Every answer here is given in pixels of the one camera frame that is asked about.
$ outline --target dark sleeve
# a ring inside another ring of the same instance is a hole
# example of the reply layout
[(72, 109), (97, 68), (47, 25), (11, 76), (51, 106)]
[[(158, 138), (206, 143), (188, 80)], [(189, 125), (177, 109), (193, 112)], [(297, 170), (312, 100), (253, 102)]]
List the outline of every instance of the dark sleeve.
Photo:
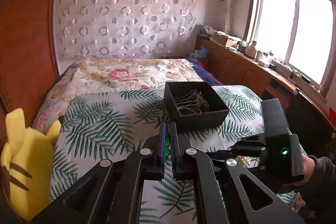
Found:
[(314, 156), (309, 158), (315, 161), (315, 171), (310, 180), (301, 187), (294, 190), (300, 192), (302, 199), (307, 206), (321, 214), (330, 214), (336, 218), (336, 209), (331, 208), (336, 200), (336, 166), (328, 158), (317, 159)]

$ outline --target ridged black grip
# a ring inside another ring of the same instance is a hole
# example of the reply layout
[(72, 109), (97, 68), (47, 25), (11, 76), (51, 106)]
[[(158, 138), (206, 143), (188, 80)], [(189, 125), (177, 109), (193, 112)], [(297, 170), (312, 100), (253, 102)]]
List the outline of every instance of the ridged black grip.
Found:
[(302, 154), (299, 138), (296, 134), (289, 135), (292, 157), (292, 177), (303, 175)]

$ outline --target person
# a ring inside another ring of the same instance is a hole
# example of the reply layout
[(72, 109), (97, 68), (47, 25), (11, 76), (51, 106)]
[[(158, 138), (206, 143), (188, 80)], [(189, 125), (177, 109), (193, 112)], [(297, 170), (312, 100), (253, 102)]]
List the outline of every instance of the person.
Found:
[(309, 209), (316, 212), (316, 219), (306, 223), (336, 223), (336, 165), (326, 157), (302, 155), (304, 179), (293, 183), (292, 190), (300, 192)]

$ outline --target window pane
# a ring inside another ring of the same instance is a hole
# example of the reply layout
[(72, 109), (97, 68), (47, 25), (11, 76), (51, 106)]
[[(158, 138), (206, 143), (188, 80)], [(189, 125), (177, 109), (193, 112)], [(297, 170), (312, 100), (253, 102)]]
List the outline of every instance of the window pane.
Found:
[(295, 0), (263, 0), (257, 49), (283, 60), (293, 27)]
[(330, 0), (300, 0), (299, 21), (289, 63), (320, 84), (333, 30)]

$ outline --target navy blue blanket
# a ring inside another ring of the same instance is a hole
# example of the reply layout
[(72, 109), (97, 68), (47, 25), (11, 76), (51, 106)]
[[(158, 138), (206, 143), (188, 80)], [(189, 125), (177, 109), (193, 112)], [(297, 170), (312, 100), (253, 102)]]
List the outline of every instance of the navy blue blanket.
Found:
[(194, 65), (193, 67), (194, 71), (204, 82), (207, 82), (210, 86), (223, 85), (215, 77), (213, 77), (211, 73), (203, 69), (203, 66), (197, 59), (188, 58), (187, 60)]

